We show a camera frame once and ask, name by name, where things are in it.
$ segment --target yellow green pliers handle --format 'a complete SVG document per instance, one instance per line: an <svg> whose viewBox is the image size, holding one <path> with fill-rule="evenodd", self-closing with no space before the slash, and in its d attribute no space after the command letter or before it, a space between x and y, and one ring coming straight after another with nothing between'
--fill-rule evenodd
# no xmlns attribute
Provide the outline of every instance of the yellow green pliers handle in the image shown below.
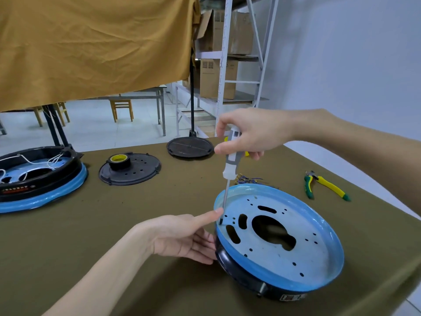
<svg viewBox="0 0 421 316"><path fill-rule="evenodd" d="M306 184L305 184L306 194L307 194L308 198L310 198L310 199L314 199L313 191L312 191L312 188L311 188L310 184L313 180L316 180L321 185L324 185L324 186L328 187L329 189L331 189L332 191L334 191L336 194L338 194L345 201L348 201L348 202L351 201L348 194L346 194L343 190L341 190L336 185L330 183L329 181L325 180L323 177L316 175L316 173L314 173L313 171L306 172L306 176L304 177L304 180L306 182Z"/></svg>

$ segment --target mustard yellow cloth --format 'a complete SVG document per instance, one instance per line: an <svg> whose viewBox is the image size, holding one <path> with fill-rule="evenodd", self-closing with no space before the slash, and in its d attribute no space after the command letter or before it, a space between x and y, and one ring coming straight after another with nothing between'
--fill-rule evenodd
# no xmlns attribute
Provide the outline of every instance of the mustard yellow cloth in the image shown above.
<svg viewBox="0 0 421 316"><path fill-rule="evenodd" d="M185 79L198 0L0 0L0 111Z"/></svg>

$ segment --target wire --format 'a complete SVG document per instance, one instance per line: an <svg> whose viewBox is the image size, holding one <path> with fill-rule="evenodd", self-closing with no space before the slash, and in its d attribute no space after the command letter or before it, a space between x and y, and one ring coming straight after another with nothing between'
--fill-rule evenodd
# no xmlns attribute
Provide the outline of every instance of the wire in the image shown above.
<svg viewBox="0 0 421 316"><path fill-rule="evenodd" d="M57 162L59 161L60 157L62 157L62 156L63 156L63 154L62 154L62 153L60 153L60 154L57 154L56 156L54 156L54 157L50 158L47 162L38 162L38 163L34 163L34 162L31 162L29 159L27 159L27 158L26 158L25 156L23 156L22 154L18 154L18 155L15 155L15 156L10 156L10 157L8 157L8 158L1 159L1 160L0 160L0 162L1 162L1 161L4 161L4 160L11 159L11 158L18 158L18 157L22 157L25 161L27 161L27 162L28 162L28 163L30 163L30 164L35 164L35 165L37 165L37 164L47 164L47 166L48 166L50 169L55 170L55 168L54 168L54 167L51 167L51 166L50 166L50 163L57 164ZM3 172L3 175L2 175L2 177L0 178L0 184L2 184L2 183L3 183L3 182L2 182L2 179L6 176L6 170L4 170L4 169L0 169L0 171L2 171L2 172ZM27 177L27 176L28 176L28 172L26 172L26 173L25 173L25 177L24 177L23 181L24 181L24 180L26 180L26 177Z"/></svg>

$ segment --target cardboard box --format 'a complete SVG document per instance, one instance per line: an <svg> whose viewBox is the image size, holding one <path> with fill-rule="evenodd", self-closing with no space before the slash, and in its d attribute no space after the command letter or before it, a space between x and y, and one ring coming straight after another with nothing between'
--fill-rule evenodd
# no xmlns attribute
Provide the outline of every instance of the cardboard box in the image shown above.
<svg viewBox="0 0 421 316"><path fill-rule="evenodd" d="M196 61L196 68L193 72L193 86L195 89L200 88L200 61ZM183 86L190 90L190 75L187 79L183 80Z"/></svg>
<svg viewBox="0 0 421 316"><path fill-rule="evenodd" d="M219 59L200 60L200 96L203 98L217 98L219 85ZM225 79L237 80L238 61L227 60ZM225 83L224 99L233 99L235 96L235 83Z"/></svg>
<svg viewBox="0 0 421 316"><path fill-rule="evenodd" d="M221 51L224 31L224 10L209 10L200 17L197 29L197 48L200 52ZM228 54L251 54L253 27L248 13L233 11L229 29Z"/></svg>

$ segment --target table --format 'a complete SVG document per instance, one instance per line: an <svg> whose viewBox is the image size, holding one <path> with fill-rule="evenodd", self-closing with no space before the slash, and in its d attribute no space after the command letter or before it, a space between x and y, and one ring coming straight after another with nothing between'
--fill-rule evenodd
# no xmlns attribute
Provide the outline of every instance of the table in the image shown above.
<svg viewBox="0 0 421 316"><path fill-rule="evenodd" d="M110 155L129 151L158 157L161 172L126 187L98 179ZM83 161L91 175L79 190L44 208L0 217L0 315L41 315L136 223L164 214L201 214L213 208L226 185L225 157L180 160L168 154L165 144L86 152ZM309 200L303 186L308 170L343 188L352 202L321 185L314 186L316 199ZM259 162L242 159L239 172L262 177L319 212L344 247L342 274L303 301L278 303L243 290L218 264L152 256L114 316L382 316L418 284L417 219L286 147L268 151Z"/></svg>
<svg viewBox="0 0 421 316"><path fill-rule="evenodd" d="M0 133L2 133L3 135L6 135L7 134L6 129L4 128L3 123L1 122L1 120L0 120Z"/></svg>
<svg viewBox="0 0 421 316"><path fill-rule="evenodd" d="M158 124L161 125L162 128L162 136L166 136L165 131L165 104L164 104L164 91L167 88L166 85L159 85L153 88L148 88L145 90L138 90L135 92L155 92L156 95L110 95L110 96L100 96L96 98L89 98L85 100L144 100L144 99L156 99L157 100L157 114L158 114ZM162 110L162 120L160 114L160 107L159 103L161 101L161 110Z"/></svg>

